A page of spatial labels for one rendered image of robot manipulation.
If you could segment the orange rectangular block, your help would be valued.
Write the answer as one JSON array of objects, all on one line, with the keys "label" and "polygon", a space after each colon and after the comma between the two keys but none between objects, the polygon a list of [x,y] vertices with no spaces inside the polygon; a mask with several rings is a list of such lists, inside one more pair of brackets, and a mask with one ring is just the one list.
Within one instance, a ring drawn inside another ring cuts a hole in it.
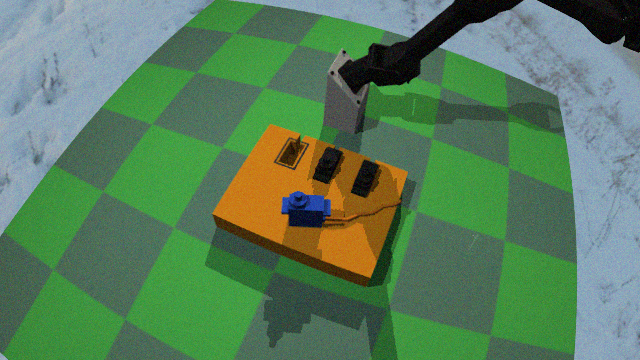
[{"label": "orange rectangular block", "polygon": [[397,206],[321,227],[288,226],[282,197],[331,199],[349,218],[399,200],[408,171],[269,124],[214,209],[217,227],[334,277],[366,287]]}]

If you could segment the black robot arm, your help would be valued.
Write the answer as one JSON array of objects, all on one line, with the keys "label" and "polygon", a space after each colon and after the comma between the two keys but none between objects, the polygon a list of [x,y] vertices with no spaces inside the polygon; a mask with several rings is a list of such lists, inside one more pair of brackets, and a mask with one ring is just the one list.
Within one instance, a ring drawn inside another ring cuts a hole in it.
[{"label": "black robot arm", "polygon": [[[338,70],[353,94],[367,83],[409,84],[421,74],[421,60],[468,24],[481,23],[523,0],[455,0],[406,42],[373,43],[368,55],[346,61]],[[640,52],[640,0],[537,0],[581,22],[605,44],[625,35],[623,47]],[[621,7],[626,19],[617,8]]]}]

